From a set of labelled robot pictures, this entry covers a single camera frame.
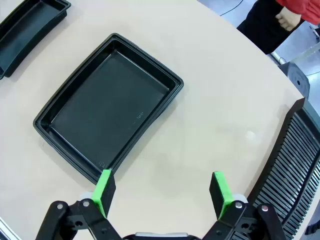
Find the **black ESD tray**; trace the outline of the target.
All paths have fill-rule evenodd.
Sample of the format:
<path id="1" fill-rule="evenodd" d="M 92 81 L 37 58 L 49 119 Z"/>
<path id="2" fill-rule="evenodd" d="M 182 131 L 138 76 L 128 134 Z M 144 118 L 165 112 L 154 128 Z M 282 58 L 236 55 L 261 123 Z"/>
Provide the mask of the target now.
<path id="1" fill-rule="evenodd" d="M 13 74 L 70 7 L 67 0 L 24 0 L 0 23 L 0 80 Z"/>
<path id="2" fill-rule="evenodd" d="M 93 184 L 116 172 L 183 80 L 112 33 L 65 80 L 33 121 L 35 130 Z"/>

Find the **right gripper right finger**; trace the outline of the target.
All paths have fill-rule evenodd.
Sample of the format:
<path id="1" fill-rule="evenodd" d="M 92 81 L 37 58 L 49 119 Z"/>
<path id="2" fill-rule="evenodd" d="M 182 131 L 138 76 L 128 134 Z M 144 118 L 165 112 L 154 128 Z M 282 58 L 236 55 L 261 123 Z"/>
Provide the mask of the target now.
<path id="1" fill-rule="evenodd" d="M 231 240 L 234 233 L 244 234 L 249 240 L 286 240 L 273 205 L 255 207 L 235 200 L 221 171 L 212 173 L 209 192 L 217 221 L 202 240 Z"/>

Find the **person's left forearm red sleeve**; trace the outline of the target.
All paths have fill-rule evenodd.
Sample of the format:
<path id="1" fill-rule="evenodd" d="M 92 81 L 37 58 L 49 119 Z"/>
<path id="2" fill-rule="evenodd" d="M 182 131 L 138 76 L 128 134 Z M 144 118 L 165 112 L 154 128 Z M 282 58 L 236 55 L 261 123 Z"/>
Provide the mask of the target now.
<path id="1" fill-rule="evenodd" d="M 282 7 L 301 15 L 301 18 L 313 25 L 320 24 L 320 0 L 276 0 Z"/>

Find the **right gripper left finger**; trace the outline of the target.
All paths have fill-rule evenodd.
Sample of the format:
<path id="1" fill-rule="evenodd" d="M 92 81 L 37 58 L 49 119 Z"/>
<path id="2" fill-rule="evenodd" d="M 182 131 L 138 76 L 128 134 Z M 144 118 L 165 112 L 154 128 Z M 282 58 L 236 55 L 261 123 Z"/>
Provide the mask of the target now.
<path id="1" fill-rule="evenodd" d="M 91 197 L 50 204 L 35 240 L 73 240 L 79 230 L 88 230 L 93 240 L 122 240 L 107 219 L 115 190 L 112 171 L 103 170 Z"/>

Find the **person in red jacket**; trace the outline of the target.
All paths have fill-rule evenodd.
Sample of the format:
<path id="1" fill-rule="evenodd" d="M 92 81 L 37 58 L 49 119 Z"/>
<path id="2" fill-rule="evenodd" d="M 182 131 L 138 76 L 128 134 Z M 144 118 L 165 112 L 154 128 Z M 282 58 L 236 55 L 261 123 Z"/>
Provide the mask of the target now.
<path id="1" fill-rule="evenodd" d="M 293 32 L 281 27 L 276 19 L 282 8 L 276 0 L 257 0 L 236 29 L 264 54 L 271 54 Z"/>

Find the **person's left hand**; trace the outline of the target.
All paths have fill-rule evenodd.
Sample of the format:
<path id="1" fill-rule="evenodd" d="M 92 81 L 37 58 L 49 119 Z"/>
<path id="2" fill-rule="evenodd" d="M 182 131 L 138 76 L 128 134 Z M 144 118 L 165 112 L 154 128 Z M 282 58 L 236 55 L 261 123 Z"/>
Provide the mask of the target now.
<path id="1" fill-rule="evenodd" d="M 288 32 L 291 32 L 304 21 L 301 14 L 294 13 L 286 7 L 283 7 L 275 18 L 279 25 Z"/>

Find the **black slotted board rack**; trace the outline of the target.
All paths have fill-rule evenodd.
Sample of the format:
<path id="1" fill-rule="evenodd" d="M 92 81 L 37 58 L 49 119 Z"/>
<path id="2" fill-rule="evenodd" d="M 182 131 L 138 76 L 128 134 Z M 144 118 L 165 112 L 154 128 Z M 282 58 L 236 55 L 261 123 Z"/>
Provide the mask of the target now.
<path id="1" fill-rule="evenodd" d="M 320 186 L 320 116 L 306 98 L 297 100 L 248 195 L 254 207 L 275 208 L 286 240 L 293 240 Z"/>

